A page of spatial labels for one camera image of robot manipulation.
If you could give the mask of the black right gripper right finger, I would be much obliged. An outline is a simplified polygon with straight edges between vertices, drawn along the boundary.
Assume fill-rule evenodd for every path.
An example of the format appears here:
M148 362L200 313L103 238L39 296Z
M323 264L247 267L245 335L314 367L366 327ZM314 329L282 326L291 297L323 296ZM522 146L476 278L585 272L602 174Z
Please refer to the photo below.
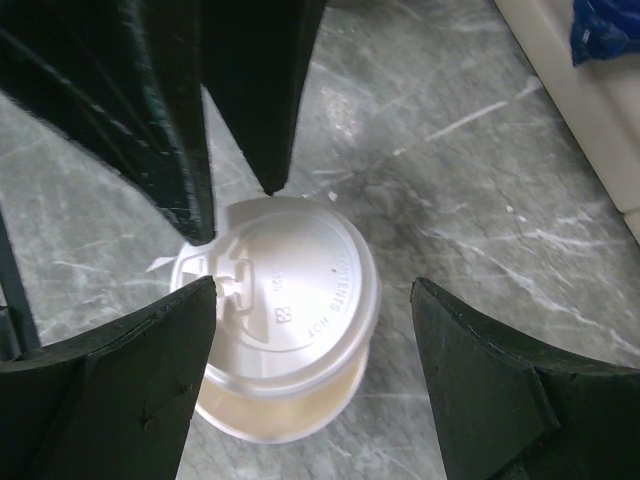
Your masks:
M450 479L635 479L639 372L489 317L433 281L414 331Z

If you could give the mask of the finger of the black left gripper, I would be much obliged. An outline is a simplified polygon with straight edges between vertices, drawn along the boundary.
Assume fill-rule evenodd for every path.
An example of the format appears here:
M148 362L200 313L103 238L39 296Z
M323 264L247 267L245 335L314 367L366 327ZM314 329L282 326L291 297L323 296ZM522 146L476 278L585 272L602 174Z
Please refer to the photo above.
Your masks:
M204 85L263 191L284 188L322 1L204 1Z
M1 89L189 243L215 234L197 1L5 1Z

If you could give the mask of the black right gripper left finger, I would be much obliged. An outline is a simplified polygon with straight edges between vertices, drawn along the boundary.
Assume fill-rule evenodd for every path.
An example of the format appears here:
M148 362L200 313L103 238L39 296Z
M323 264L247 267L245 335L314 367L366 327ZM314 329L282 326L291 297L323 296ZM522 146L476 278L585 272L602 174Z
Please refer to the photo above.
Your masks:
M5 479L172 479L216 328L199 278L1 366Z

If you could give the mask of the white paper coffee cup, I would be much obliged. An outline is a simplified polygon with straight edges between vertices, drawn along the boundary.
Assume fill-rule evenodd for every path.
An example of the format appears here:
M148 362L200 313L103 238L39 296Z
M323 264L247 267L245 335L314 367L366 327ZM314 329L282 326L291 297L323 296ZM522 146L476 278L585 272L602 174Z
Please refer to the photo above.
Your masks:
M227 392L205 379L195 411L235 438L259 444L290 443L308 437L335 420L354 398L366 371L369 349L327 385L299 397L250 399Z

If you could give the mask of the white plastic cup lid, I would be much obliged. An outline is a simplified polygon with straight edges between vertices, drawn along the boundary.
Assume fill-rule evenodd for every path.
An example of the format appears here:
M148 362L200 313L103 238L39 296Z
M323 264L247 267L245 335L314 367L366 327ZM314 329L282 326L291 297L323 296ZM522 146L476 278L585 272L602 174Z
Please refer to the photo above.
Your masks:
M285 398L316 390L369 346L381 281L358 229L304 198L266 197L220 214L215 240L184 244L174 290L216 285L216 331L205 376L226 391Z

